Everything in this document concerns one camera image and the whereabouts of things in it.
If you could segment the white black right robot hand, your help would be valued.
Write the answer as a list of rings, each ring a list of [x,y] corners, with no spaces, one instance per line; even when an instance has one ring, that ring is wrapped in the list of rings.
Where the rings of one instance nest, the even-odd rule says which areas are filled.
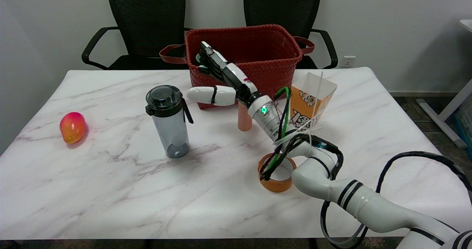
[[[227,61],[222,54],[213,49],[207,42],[200,43],[198,70],[209,75],[225,86],[192,87],[187,91],[187,98],[197,103],[212,104],[213,106],[231,106],[236,101],[245,106],[251,104],[251,95],[260,94],[258,89],[236,64]]]

